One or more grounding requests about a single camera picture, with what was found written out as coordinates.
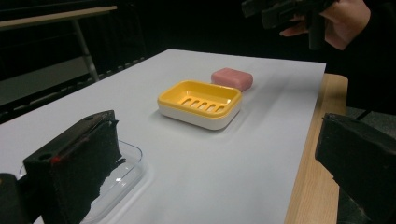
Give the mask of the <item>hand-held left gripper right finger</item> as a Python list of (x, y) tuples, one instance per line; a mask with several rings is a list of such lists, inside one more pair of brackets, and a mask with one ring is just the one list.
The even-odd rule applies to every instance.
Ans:
[(396, 139), (327, 114), (315, 158), (339, 186), (336, 224), (396, 224)]

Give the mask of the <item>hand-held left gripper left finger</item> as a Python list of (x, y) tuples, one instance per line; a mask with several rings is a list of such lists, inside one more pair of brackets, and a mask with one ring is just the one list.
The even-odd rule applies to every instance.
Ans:
[(112, 110), (90, 115), (23, 160), (46, 224), (79, 224), (88, 215), (120, 165), (117, 124)]

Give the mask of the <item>clear plastic soap dish lid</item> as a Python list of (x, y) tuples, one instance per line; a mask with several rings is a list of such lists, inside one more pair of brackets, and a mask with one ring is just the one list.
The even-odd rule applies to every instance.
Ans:
[[(120, 203), (122, 198), (132, 190), (145, 173), (143, 152), (139, 147), (118, 141), (121, 153), (120, 165), (111, 172), (100, 188), (100, 195), (91, 203), (91, 209), (79, 224), (98, 224)], [(27, 205), (27, 219), (34, 222), (42, 218), (43, 203), (38, 199), (38, 188), (28, 180), (25, 170), (20, 180), (22, 195)]]

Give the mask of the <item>pink soap bar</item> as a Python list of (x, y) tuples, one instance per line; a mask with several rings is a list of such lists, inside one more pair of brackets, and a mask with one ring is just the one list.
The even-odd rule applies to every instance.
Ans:
[(253, 75), (226, 67), (214, 72), (211, 75), (211, 82), (240, 91), (246, 91), (252, 86)]

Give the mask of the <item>yellow and white soap dish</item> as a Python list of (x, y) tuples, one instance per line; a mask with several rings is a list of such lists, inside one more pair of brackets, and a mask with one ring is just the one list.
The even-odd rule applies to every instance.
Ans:
[(162, 115), (208, 130), (225, 128), (240, 111), (240, 90), (196, 80), (178, 82), (157, 99)]

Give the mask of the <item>background table with metal leg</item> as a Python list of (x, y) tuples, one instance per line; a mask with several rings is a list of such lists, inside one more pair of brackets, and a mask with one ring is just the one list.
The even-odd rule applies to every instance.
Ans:
[(52, 13), (48, 15), (33, 16), (29, 18), (0, 21), (0, 31), (19, 29), (22, 27), (31, 27), (35, 25), (42, 25), (47, 23), (55, 23), (60, 21), (70, 21), (72, 23), (74, 32), (76, 34), (78, 44), (81, 48), (82, 59), (90, 72), (92, 79), (97, 82), (99, 81), (99, 76), (97, 74), (95, 65), (92, 61), (92, 56), (90, 54), (89, 48), (86, 44), (84, 35), (80, 29), (79, 20), (83, 18), (88, 18), (92, 16), (105, 15), (110, 11), (116, 10), (117, 6), (108, 7), (90, 7), (79, 10), (72, 10), (66, 12)]

